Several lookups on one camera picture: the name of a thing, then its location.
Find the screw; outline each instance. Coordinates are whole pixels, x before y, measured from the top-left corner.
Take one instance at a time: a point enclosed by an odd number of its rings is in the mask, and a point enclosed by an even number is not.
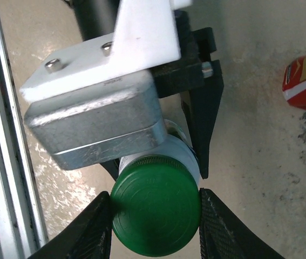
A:
[[[58,70],[61,70],[63,68],[63,64],[59,58],[55,58],[53,60],[48,61],[45,64],[45,68],[49,73],[54,73],[57,72]]]
[[[208,78],[208,77],[213,76],[214,70],[213,70],[212,64],[210,62],[203,62],[202,63],[202,72],[203,72],[204,78]]]
[[[101,46],[101,50],[105,57],[108,57],[111,54],[112,43],[113,42],[107,42]]]

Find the white bracket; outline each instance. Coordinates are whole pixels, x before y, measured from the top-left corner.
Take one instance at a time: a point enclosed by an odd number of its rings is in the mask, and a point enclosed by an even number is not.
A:
[[[180,59],[173,10],[192,0],[121,0],[115,32],[50,54],[21,87],[30,103]],[[101,46],[113,42],[111,54]],[[60,69],[49,71],[51,60]]]

